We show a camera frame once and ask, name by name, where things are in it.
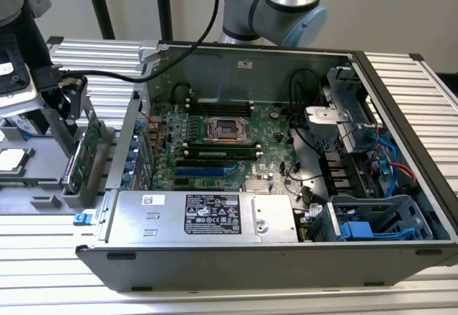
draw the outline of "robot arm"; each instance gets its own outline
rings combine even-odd
[[[0,0],[0,116],[23,115],[36,130],[49,127],[67,156],[74,149],[74,121],[88,103],[86,78],[62,78],[35,18],[49,0]]]
[[[219,42],[259,44],[267,39],[284,47],[307,47],[328,16],[320,0],[225,0]]]

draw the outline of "green motherboard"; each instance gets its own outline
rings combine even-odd
[[[206,145],[202,155],[186,156],[184,142],[192,140],[196,144],[205,143],[208,136],[208,123],[214,120],[211,115],[193,115],[184,105],[171,105],[168,102],[158,102],[152,106],[152,116],[161,118],[150,131],[157,139],[152,143],[155,161],[155,171],[152,179],[153,190],[222,190],[239,191],[248,180],[266,180],[271,194],[291,194],[294,197],[299,190],[299,184],[288,181],[281,173],[281,164],[289,168],[297,161],[296,151],[288,127],[288,117],[282,114],[281,105],[260,103],[251,107],[249,117],[215,116],[221,122],[229,118],[244,124],[245,146],[257,146],[257,156],[251,156],[254,149],[239,149],[243,145],[234,145],[224,152],[218,152],[218,144]],[[227,151],[235,150],[242,153],[242,160],[228,158]],[[185,162],[195,166],[196,175],[178,175],[177,169]],[[221,175],[199,176],[199,170],[205,166],[220,164],[224,172]]]

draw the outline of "white sticker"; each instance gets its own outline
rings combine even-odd
[[[165,195],[143,195],[142,205],[164,205]]]
[[[252,69],[253,68],[253,61],[239,61],[238,64],[237,64],[237,68]]]

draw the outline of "green circuit board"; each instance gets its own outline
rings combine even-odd
[[[288,137],[287,117],[281,115],[272,119],[271,113],[281,113],[281,107],[272,104],[255,104],[251,117],[244,117],[246,138],[251,143],[261,145],[262,155],[257,160],[225,160],[224,168],[227,173],[224,177],[186,177],[175,176],[177,161],[185,160],[183,155],[183,141],[190,136],[190,123],[195,127],[196,142],[203,142],[207,135],[206,116],[189,116],[181,105],[171,105],[167,102],[156,103],[152,106],[152,115],[161,116],[165,124],[158,127],[160,137],[171,135],[171,141],[165,148],[161,142],[153,145],[155,172],[152,179],[153,190],[222,190],[239,191],[246,180],[265,180],[269,173],[272,194],[285,194],[285,177],[280,174],[280,164],[285,163],[288,168],[297,161],[294,144],[286,143]],[[288,189],[298,190],[298,185],[291,185]]]

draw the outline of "motherboard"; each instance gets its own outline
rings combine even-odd
[[[285,177],[297,161],[282,104],[152,106],[152,190],[291,194]]]

